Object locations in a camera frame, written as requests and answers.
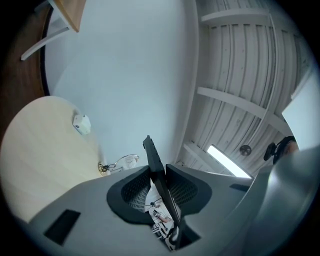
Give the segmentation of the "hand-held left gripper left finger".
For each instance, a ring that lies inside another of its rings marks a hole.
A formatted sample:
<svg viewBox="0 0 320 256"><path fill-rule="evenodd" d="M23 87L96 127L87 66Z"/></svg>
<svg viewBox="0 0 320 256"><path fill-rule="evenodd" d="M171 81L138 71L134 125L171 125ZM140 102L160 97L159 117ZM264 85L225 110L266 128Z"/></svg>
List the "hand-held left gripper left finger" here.
<svg viewBox="0 0 320 256"><path fill-rule="evenodd" d="M129 224L152 225L149 213L145 212L146 198L151 188L149 166L134 171L117 181L107 192L106 200L110 209Z"/></svg>

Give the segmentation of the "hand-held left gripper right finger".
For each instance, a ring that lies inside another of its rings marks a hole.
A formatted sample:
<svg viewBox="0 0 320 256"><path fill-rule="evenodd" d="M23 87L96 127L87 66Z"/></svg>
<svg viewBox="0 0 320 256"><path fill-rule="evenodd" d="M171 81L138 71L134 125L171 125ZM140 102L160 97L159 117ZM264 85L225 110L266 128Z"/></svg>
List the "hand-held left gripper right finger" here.
<svg viewBox="0 0 320 256"><path fill-rule="evenodd" d="M185 166L165 166L165 205L173 220L200 213L212 196L210 185L201 172Z"/></svg>

